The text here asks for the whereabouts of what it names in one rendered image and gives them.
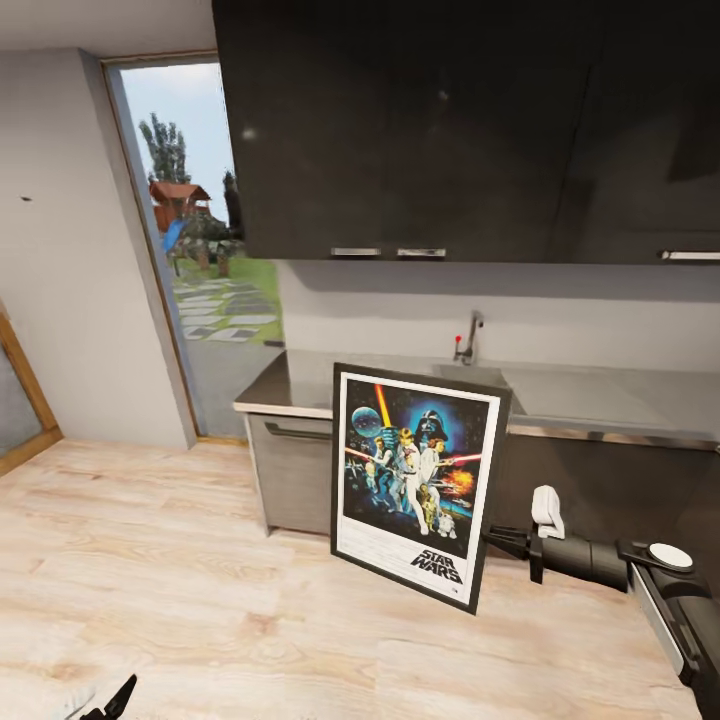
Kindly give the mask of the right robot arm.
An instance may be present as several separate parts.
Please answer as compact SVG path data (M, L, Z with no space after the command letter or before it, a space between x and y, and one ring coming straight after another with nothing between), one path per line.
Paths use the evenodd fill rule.
M720 604L696 561L673 545L616 538L614 544L564 530L559 498L534 490L532 530L492 525L481 538L528 560L530 578L553 572L628 592L629 585L672 668L694 693L703 720L720 720Z

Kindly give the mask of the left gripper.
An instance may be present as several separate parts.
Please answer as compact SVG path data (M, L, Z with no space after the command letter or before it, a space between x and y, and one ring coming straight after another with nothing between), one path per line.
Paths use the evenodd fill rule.
M118 720L118 718L122 716L124 709L126 709L126 704L128 704L128 700L130 700L137 681L138 677L136 674L132 674L132 676L128 678L126 684L124 684L124 686L116 692L114 698L104 706L106 715L97 707L88 715L81 717L80 720Z

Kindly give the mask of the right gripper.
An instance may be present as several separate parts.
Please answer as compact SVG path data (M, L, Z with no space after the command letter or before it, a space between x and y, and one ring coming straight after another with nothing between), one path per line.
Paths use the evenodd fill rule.
M530 578L543 583L543 573L553 572L592 581L592 544L589 536L564 530L564 538L538 536L538 523L528 527L492 525L481 538L516 558L528 560Z

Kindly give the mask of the poster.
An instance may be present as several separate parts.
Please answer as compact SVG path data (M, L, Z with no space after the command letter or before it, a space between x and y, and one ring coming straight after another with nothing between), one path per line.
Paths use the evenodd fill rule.
M476 616L512 392L334 362L330 554Z

